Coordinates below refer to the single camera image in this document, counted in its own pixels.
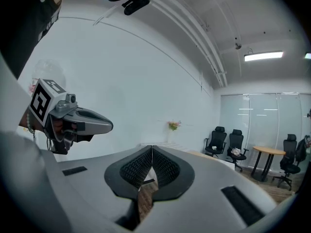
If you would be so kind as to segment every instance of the white vase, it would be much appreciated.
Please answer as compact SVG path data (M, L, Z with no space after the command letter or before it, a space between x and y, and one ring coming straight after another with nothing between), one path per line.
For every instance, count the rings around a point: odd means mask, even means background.
M173 135L174 135L174 131L173 130L168 130L167 140L166 140L168 143L172 143L173 142Z

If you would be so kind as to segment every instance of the chair headrest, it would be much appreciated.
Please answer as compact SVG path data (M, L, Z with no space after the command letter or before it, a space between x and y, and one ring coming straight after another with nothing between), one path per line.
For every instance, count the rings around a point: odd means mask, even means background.
M242 131L241 130L233 130L232 134L242 135Z
M216 127L215 131L219 131L219 132L225 132L225 128L224 127Z
M287 141L295 141L296 135L294 134L287 134Z

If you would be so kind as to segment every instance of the linear light fixture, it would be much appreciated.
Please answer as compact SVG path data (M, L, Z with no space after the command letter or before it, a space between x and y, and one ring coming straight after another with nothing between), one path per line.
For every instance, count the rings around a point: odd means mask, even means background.
M244 55L244 60L245 61L264 60L264 59L281 58L282 56L283 56L282 51L261 52Z

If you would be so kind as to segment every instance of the black office chair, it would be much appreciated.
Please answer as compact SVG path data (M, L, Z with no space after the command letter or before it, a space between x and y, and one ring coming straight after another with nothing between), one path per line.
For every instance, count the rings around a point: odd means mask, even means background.
M240 169L240 172L243 171L242 167L240 167L237 164L237 161L243 161L246 160L246 156L245 153L246 151L248 151L247 149L244 149L244 153L240 154L240 156L236 156L233 153L231 153L232 149L237 148L242 150L242 143L243 143L243 139L244 136L242 135L242 131L241 130L233 130L233 132L229 135L230 138L230 146L227 149L227 155L230 156L233 160L232 163L234 163L234 166L238 167Z
M215 130L212 132L212 139L209 145L207 145L209 138L205 138L206 140L205 154L209 156L216 155L218 158L217 154L221 154L224 152L225 145L226 145L226 142L225 142L226 137L227 137L227 133L225 133L225 128L216 127Z
M294 160L295 160L295 152L296 152L296 135L294 134L288 134L287 139L283 141L283 147L284 151L286 152L283 159L280 161L280 167L282 170L285 171L285 176L274 176L272 178L272 181L274 179L279 179L279 182L277 184L278 187L280 187L281 183L284 181L290 186L290 191L292 189L292 180L290 180L288 177L290 174L295 174L300 172L300 168L298 167L298 164L295 166Z

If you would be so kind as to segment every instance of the wooden floor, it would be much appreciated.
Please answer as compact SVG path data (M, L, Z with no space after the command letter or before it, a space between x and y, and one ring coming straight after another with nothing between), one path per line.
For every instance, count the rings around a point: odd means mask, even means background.
M252 169L243 168L242 173L240 172L239 169L236 169L236 172L239 172L244 177L248 178L255 184L259 185L276 201L277 204L281 203L283 200L293 195L299 189L304 177L304 174L291 175L289 178L293 182L292 182L292 190L289 191L288 190L289 187L285 182L281 184L280 188L277 188L278 180L272 181L273 176L282 176L283 175L282 173L272 173L272 174L269 173L267 176L268 181L262 183L254 180L250 176ZM138 210L141 221L143 221L144 218L146 218L146 216L150 212L152 208L152 194L157 190L158 187L156 182L145 184L140 188L140 191L138 193Z

